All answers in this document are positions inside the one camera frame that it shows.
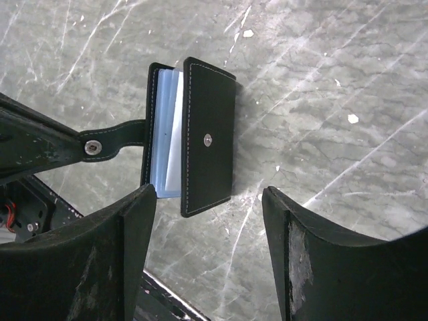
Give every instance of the white card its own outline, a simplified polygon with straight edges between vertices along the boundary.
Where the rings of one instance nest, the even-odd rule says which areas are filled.
[[[173,133],[169,146],[166,191],[181,190],[181,123],[183,115],[183,72],[179,74],[177,97],[175,99]]]

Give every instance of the metal snap button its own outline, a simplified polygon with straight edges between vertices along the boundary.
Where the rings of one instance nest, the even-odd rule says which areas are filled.
[[[206,134],[205,137],[203,138],[203,143],[205,144],[205,146],[210,147],[212,142],[213,142],[213,138],[211,137],[211,135]]]
[[[94,156],[101,153],[102,145],[97,140],[89,140],[85,144],[85,153]]]

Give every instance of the leather strap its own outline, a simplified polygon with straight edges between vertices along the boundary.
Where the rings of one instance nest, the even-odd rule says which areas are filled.
[[[101,130],[85,130],[78,135],[82,148],[90,140],[101,143],[101,152],[97,155],[84,153],[83,162],[94,163],[114,158],[122,147],[145,145],[145,120],[131,120],[114,127]]]

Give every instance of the red wire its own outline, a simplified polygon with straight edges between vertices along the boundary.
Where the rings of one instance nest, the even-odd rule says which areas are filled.
[[[11,228],[11,225],[15,221],[16,204],[12,203],[12,207],[13,209],[10,206],[6,205],[6,208],[8,210],[6,228],[9,230],[9,232],[15,233],[15,231]]]

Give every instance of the marble surface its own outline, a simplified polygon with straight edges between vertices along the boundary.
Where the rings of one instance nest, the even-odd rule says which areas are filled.
[[[85,130],[144,117],[151,62],[234,73],[235,195],[191,219],[159,201],[146,268],[215,321],[279,320],[264,187],[382,239],[428,224],[427,17],[408,0],[2,0],[0,91]],[[40,177],[90,214],[138,186],[141,157]]]

